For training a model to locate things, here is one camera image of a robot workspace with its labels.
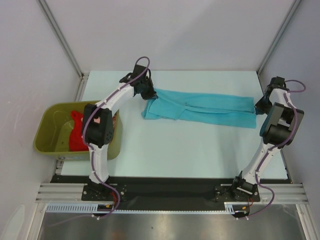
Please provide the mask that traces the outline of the turquoise t shirt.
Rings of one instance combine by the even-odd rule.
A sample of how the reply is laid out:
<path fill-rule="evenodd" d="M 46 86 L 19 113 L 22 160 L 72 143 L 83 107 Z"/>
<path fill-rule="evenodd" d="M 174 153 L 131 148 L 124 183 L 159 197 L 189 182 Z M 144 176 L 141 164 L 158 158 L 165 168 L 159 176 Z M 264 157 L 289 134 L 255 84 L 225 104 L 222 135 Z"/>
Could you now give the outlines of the turquoise t shirt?
<path fill-rule="evenodd" d="M 182 120 L 212 125 L 255 129 L 254 98 L 213 93 L 157 89 L 157 99 L 146 103 L 145 120 Z"/>

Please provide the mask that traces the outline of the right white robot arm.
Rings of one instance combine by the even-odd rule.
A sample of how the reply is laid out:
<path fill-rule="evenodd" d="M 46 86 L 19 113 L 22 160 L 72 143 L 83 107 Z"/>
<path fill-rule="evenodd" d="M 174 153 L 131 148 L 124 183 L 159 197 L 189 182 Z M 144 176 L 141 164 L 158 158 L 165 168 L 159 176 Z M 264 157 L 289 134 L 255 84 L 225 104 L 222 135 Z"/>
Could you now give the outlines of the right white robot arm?
<path fill-rule="evenodd" d="M 270 94 L 266 93 L 257 107 L 267 100 L 274 102 L 259 132 L 260 145 L 247 167 L 234 178 L 230 188 L 231 197 L 237 202 L 247 201 L 258 192 L 261 176 L 271 159 L 293 142 L 304 118 L 304 111 L 293 104 L 291 91 L 287 88 L 275 88 Z"/>

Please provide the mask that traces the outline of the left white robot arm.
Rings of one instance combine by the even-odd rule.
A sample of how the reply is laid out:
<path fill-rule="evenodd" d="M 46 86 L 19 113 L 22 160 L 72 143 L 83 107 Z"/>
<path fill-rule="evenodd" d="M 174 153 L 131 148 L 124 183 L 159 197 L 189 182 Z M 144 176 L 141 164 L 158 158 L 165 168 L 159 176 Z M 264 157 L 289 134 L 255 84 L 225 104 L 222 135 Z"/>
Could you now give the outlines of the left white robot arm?
<path fill-rule="evenodd" d="M 144 100 L 156 99 L 157 93 L 151 79 L 151 71 L 133 77 L 127 74 L 116 89 L 107 97 L 95 104 L 87 104 L 83 112 L 82 140 L 88 147 L 91 173 L 89 187 L 100 200 L 105 200 L 114 193 L 120 198 L 119 192 L 109 184 L 108 148 L 114 138 L 113 117 L 119 108 L 135 95 Z"/>

